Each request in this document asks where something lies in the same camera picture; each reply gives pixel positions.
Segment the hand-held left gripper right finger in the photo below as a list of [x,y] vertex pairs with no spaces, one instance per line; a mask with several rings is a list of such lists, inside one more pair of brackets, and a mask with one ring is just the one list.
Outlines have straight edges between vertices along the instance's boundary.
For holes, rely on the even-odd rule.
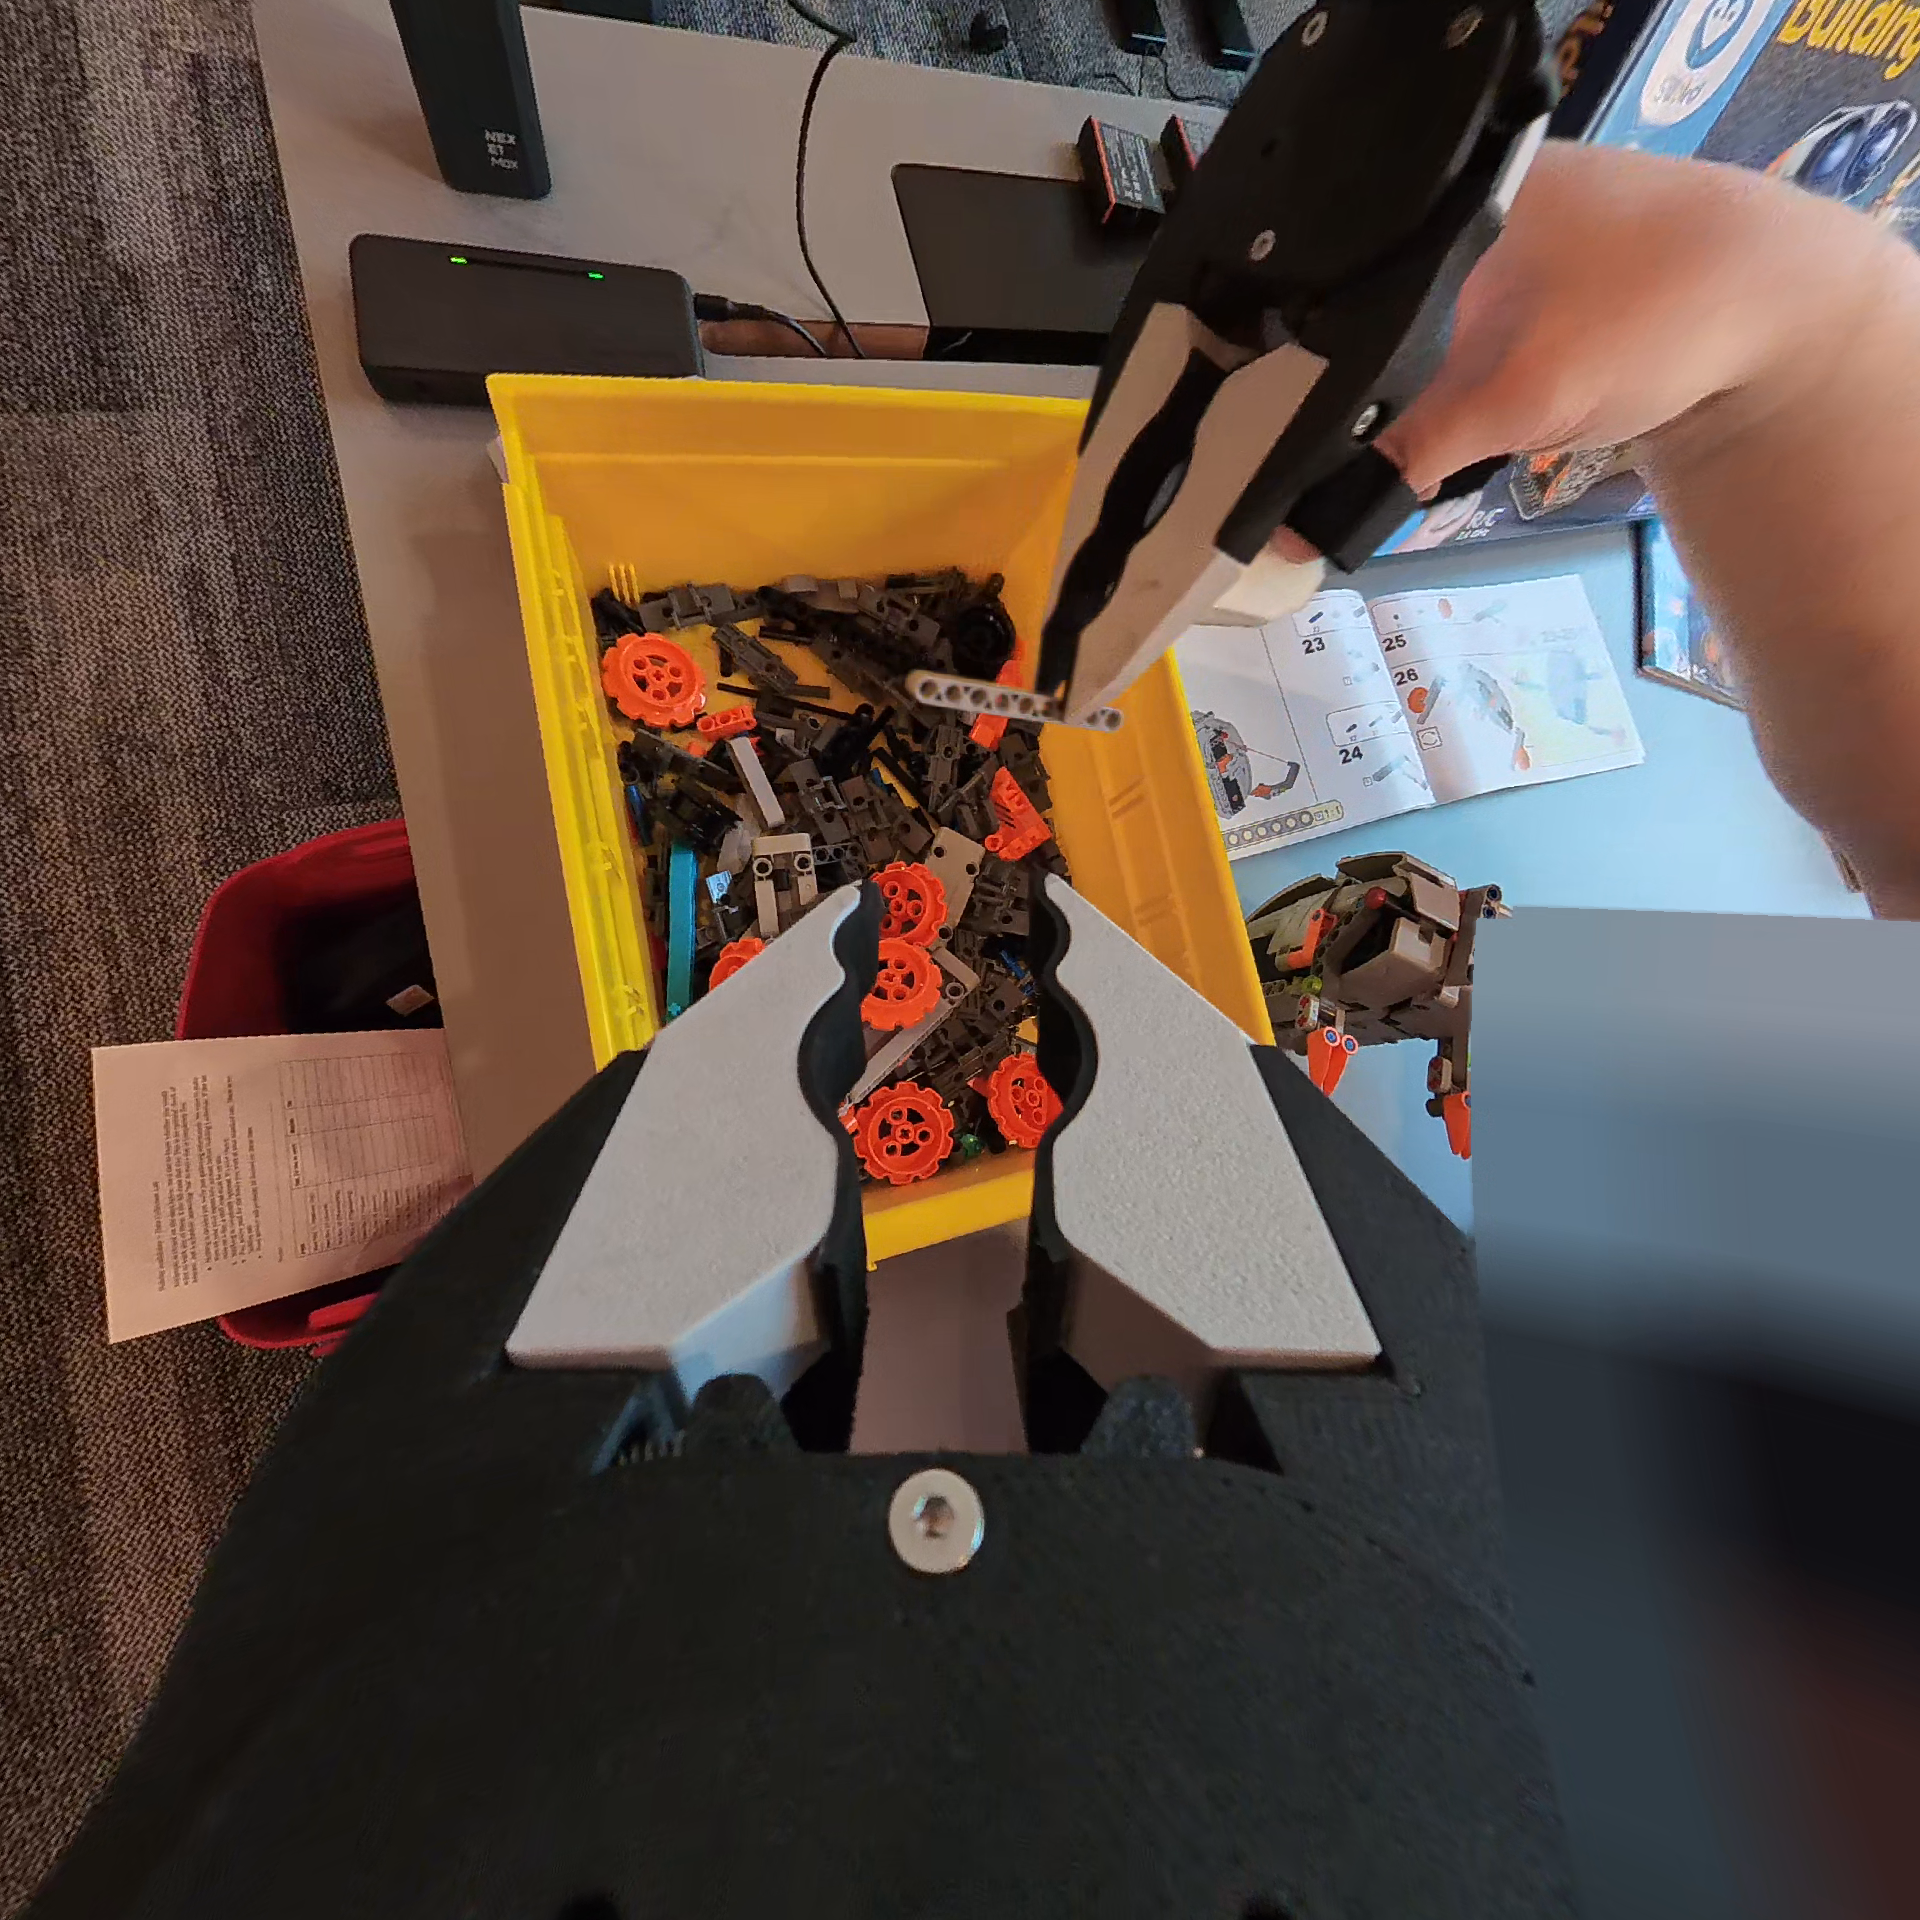
[[1382,1334],[1265,1068],[1271,1052],[1061,876],[1031,896],[1038,1070],[1024,1440],[1073,1453],[1137,1381],[1194,1441],[1229,1381],[1361,1373]]

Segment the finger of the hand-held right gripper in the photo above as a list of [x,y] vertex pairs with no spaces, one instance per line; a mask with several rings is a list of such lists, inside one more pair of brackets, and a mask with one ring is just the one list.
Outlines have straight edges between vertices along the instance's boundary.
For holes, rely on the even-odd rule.
[[1154,304],[1080,447],[1041,630],[1041,689],[1063,709],[1110,701],[1093,625],[1179,492],[1203,417],[1206,329],[1192,309]]
[[1206,417],[1185,481],[1093,625],[1096,660],[1114,672],[1102,705],[1206,616],[1265,621],[1297,611],[1325,583],[1325,559],[1301,543],[1271,549],[1283,509],[1259,508],[1254,533],[1231,534],[1229,521],[1327,368],[1305,350],[1206,350]]

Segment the long light grey holed beam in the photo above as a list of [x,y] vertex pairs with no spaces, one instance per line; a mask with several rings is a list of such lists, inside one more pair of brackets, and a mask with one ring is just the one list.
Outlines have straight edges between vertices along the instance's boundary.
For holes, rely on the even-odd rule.
[[913,704],[1009,724],[1067,727],[1096,733],[1117,733],[1126,727],[1126,712],[1117,705],[1093,705],[1082,716],[1073,716],[1061,695],[1047,695],[1000,678],[965,678],[917,669],[903,673],[902,687],[903,697]]

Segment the grey partly built robot model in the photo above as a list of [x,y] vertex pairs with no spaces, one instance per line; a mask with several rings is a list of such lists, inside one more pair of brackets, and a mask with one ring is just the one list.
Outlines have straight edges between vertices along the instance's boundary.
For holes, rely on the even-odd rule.
[[1434,1045],[1426,1110],[1473,1153],[1473,967],[1503,887],[1406,853],[1351,854],[1267,897],[1245,929],[1277,1041],[1331,1095],[1361,1048]]

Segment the yellow parts bin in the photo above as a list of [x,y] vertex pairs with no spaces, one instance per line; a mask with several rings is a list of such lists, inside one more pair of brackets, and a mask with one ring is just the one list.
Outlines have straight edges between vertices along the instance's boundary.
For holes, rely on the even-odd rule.
[[[617,793],[593,590],[1002,573],[1035,652],[1089,405],[965,390],[496,375],[503,487],[594,1064],[648,1047],[661,989]],[[1273,1037],[1170,655],[1111,736],[1041,737],[1074,889],[1254,1039]]]

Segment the pile of building pieces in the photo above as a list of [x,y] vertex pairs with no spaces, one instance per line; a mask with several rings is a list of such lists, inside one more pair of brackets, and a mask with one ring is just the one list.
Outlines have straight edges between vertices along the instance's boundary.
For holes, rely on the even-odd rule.
[[[963,676],[945,623],[990,592],[1015,621],[1002,573],[960,567],[657,590],[617,567],[591,597],[598,664],[615,637],[658,633],[687,647],[710,684],[705,712],[683,731],[639,727],[609,700],[661,1016],[675,840],[703,857],[691,1008],[710,996],[711,963],[734,936],[760,935],[769,951],[815,905],[848,885],[874,885],[871,876],[897,860],[941,872],[950,925],[934,955],[946,973],[945,1004],[906,1031],[864,1027],[866,1070],[842,1108],[846,1119],[874,1089],[899,1081],[938,1087],[955,1141],[936,1174],[1022,1150],[994,1129],[986,1076],[1010,1052],[1038,1054],[1030,905],[1038,876],[1067,876],[1041,727],[927,709],[902,687],[917,669]],[[994,830],[990,784],[1000,766],[1015,772],[1053,827],[1053,838],[1019,862],[983,848]]]

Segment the person's right forearm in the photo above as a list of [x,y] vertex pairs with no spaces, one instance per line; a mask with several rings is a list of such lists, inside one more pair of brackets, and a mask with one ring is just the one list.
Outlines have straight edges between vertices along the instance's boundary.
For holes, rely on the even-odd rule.
[[1918,912],[1918,269],[1866,223],[1806,310],[1642,441],[1770,779],[1881,919]]

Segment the black desk mat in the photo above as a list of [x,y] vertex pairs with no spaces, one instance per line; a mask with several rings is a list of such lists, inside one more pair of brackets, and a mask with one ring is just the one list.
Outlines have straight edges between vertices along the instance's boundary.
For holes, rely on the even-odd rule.
[[1085,185],[902,163],[895,191],[929,312],[927,358],[1096,368],[1150,252]]

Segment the grey desk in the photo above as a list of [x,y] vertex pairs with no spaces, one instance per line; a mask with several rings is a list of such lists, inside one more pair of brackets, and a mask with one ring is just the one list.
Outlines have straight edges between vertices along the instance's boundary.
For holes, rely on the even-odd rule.
[[[475,1176],[593,1072],[561,849],[545,797],[491,414],[399,407],[357,356],[347,245],[400,232],[680,272],[693,291],[826,312],[800,265],[793,152],[816,54],[798,44],[537,9],[527,24],[552,168],[543,201],[447,187],[392,5],[254,5],[257,53],[353,529],[400,813]],[[925,324],[899,163],[1071,175],[1089,113],[1158,133],[1170,107],[842,57],[808,143],[808,236],[851,319]],[[1625,533],[1443,549],[1371,588],[1577,572],[1623,672],[1637,771],[1441,806],[1384,838],[1344,832],[1241,862],[1254,905],[1344,853],[1423,849],[1514,905],[1864,919],[1811,827],[1771,791],[1739,710],[1634,673]],[[1024,1221],[871,1278],[855,1451],[1024,1451],[1006,1313]]]

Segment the person's right hand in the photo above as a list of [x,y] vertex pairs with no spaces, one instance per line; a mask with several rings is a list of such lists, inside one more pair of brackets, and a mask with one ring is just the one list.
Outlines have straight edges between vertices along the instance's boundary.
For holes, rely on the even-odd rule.
[[1874,240],[1791,182],[1552,140],[1382,449],[1435,499],[1496,457],[1639,439],[1759,379]]

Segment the open instruction booklet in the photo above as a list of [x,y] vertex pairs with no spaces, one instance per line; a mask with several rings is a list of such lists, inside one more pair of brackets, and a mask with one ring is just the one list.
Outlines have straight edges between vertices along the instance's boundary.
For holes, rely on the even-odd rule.
[[1573,573],[1327,590],[1173,657],[1231,862],[1647,759]]

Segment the blue robot kit box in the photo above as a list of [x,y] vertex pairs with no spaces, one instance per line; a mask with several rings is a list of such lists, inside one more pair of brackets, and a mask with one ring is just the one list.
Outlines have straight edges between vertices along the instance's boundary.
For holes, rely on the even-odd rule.
[[[1770,175],[1917,246],[1917,3],[1590,5],[1560,68],[1558,134]],[[1384,556],[1651,513],[1618,447],[1530,453],[1475,470]]]

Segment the blue cover manual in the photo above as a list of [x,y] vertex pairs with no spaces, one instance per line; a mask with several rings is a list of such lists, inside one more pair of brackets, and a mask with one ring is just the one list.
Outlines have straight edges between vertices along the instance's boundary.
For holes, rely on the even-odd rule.
[[1745,710],[1737,660],[1718,633],[1661,518],[1637,528],[1637,669],[1648,680]]

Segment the red plastic floor bin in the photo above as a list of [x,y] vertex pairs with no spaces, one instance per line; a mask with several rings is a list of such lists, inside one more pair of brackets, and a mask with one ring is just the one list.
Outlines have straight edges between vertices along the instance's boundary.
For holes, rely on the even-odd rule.
[[259,860],[207,903],[179,1039],[442,1027],[406,821],[328,832]]

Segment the dark slim upright device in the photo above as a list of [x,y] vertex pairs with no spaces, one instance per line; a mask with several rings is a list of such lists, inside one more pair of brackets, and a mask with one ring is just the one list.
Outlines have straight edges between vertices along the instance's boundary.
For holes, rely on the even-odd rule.
[[552,191],[519,3],[392,3],[447,185],[515,201]]

